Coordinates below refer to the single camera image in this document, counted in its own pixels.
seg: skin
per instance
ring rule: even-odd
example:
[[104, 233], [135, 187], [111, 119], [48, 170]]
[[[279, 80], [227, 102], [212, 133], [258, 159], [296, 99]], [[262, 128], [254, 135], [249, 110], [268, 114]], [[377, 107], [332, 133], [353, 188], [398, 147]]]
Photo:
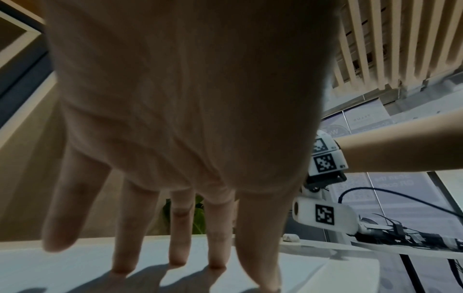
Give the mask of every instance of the skin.
[[261, 288], [280, 285], [278, 243], [302, 183], [337, 40], [334, 1], [46, 0], [68, 143], [43, 231], [79, 237], [112, 168], [125, 175], [112, 270], [133, 271], [160, 191], [169, 261], [184, 265], [194, 193], [209, 266], [236, 250]]
[[336, 138], [348, 172], [463, 168], [463, 110]]

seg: qr code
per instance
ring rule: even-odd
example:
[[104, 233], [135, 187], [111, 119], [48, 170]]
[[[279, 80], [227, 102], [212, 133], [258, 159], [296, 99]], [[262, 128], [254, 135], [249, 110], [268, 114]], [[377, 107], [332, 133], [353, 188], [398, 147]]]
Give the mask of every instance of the qr code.
[[323, 141], [323, 139], [316, 139], [315, 143], [313, 144], [313, 152], [314, 153], [319, 153], [319, 152], [325, 152], [328, 150], [327, 145]]
[[333, 156], [330, 153], [314, 157], [313, 159], [315, 161], [315, 166], [317, 167], [318, 172], [327, 172], [338, 169], [334, 163]]
[[334, 208], [322, 205], [315, 205], [315, 221], [318, 223], [334, 226]]

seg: green plant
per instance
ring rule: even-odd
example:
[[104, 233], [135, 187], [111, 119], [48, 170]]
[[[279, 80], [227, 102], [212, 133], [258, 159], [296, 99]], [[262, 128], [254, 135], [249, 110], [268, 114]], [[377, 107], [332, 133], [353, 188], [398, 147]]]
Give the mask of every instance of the green plant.
[[[204, 217], [204, 205], [202, 203], [203, 198], [200, 195], [196, 195], [194, 205], [194, 217], [193, 217], [193, 234], [206, 234], [206, 222]], [[165, 201], [163, 206], [163, 216], [170, 225], [170, 199]]]

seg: hand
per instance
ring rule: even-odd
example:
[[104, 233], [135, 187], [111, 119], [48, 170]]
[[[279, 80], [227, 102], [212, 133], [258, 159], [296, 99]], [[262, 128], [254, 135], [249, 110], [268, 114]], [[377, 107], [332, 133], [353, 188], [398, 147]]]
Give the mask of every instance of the hand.
[[125, 175], [112, 270], [135, 269], [161, 190], [169, 261], [186, 263], [194, 194], [209, 265], [236, 249], [263, 288], [280, 286], [279, 238], [306, 176], [338, 22], [330, 1], [46, 0], [68, 143], [43, 227], [79, 236], [112, 168]]

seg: forearm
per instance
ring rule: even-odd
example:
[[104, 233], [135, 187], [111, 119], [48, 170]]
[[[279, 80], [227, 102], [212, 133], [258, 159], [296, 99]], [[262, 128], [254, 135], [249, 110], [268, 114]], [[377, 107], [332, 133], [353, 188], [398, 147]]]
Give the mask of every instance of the forearm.
[[463, 168], [463, 111], [337, 138], [348, 172]]

